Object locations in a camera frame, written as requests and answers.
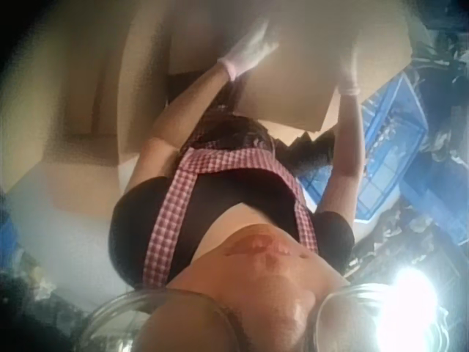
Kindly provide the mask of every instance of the glasses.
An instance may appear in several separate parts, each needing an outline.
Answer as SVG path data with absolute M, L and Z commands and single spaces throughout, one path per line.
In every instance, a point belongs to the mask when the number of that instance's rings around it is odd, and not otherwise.
M 377 331 L 389 288 L 364 284 L 331 293 L 309 317 L 303 351 L 383 351 Z M 447 351 L 446 315 L 439 308 L 435 321 L 423 331 L 423 351 Z M 108 302 L 89 316 L 75 346 L 76 352 L 246 349 L 240 325 L 215 301 L 168 289 L 136 291 Z

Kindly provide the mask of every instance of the black shirt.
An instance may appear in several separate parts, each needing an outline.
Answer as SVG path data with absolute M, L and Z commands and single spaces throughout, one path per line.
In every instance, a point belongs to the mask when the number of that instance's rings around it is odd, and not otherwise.
M 131 189 L 117 203 L 111 223 L 111 260 L 119 275 L 141 286 L 147 247 L 171 180 L 156 177 Z M 229 170 L 200 175 L 182 222 L 169 281 L 190 265 L 202 237 L 230 207 L 245 203 L 266 214 L 299 241 L 295 198 L 280 177 L 260 169 Z M 352 229 L 339 214 L 309 213 L 319 255 L 342 273 L 354 244 Z

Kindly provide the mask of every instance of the bright light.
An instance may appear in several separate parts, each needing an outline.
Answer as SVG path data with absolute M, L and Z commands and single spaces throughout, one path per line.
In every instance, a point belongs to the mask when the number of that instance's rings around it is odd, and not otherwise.
M 382 352 L 426 352 L 425 334 L 435 320 L 437 296 L 423 273 L 406 268 L 386 297 L 377 327 Z

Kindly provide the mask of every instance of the blue crate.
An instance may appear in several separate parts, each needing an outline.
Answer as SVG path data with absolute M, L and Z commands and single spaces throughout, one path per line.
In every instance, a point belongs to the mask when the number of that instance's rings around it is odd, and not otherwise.
M 360 185 L 356 219 L 369 221 L 402 179 L 428 131 L 424 112 L 405 73 L 362 104 L 366 176 Z M 318 203 L 331 167 L 313 170 L 300 181 Z
M 420 153 L 399 187 L 416 210 L 430 215 L 459 244 L 468 239 L 468 176 L 468 170 L 450 158 L 436 162 L 431 153 Z

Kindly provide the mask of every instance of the checkered fabric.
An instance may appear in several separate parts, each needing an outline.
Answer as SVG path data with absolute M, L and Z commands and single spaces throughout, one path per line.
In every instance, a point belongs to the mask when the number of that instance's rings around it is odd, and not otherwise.
M 155 222 L 144 264 L 145 287 L 164 287 L 177 239 L 198 175 L 230 169 L 263 169 L 278 175 L 295 195 L 295 216 L 300 242 L 317 252 L 316 236 L 303 192 L 296 179 L 262 148 L 211 150 L 189 148 L 174 175 Z

